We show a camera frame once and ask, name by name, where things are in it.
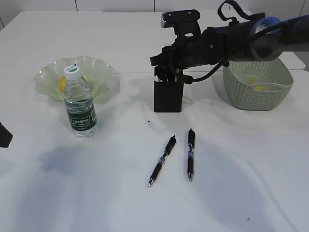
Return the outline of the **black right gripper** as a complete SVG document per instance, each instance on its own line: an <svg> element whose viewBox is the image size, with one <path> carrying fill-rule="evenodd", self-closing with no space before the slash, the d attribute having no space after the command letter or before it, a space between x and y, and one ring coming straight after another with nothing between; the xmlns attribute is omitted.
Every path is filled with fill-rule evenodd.
<svg viewBox="0 0 309 232"><path fill-rule="evenodd" d="M154 66L188 69L205 65L205 33L192 37L179 37L171 46L165 46L162 52L150 57Z"/></svg>

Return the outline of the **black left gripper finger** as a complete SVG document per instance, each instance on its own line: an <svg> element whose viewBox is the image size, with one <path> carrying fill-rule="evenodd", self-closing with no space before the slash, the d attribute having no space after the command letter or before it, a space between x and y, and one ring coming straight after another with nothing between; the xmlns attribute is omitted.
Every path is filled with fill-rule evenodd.
<svg viewBox="0 0 309 232"><path fill-rule="evenodd" d="M0 147L9 147L13 135L0 123Z"/></svg>

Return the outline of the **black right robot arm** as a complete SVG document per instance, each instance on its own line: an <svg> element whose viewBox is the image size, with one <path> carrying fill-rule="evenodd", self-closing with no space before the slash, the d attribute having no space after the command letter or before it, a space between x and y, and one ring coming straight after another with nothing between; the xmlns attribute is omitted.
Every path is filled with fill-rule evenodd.
<svg viewBox="0 0 309 232"><path fill-rule="evenodd" d="M308 15L280 21L265 17L224 27L208 27L191 37L178 36L173 45L150 58L152 66L188 69L231 61L272 61L282 52L308 51Z"/></svg>

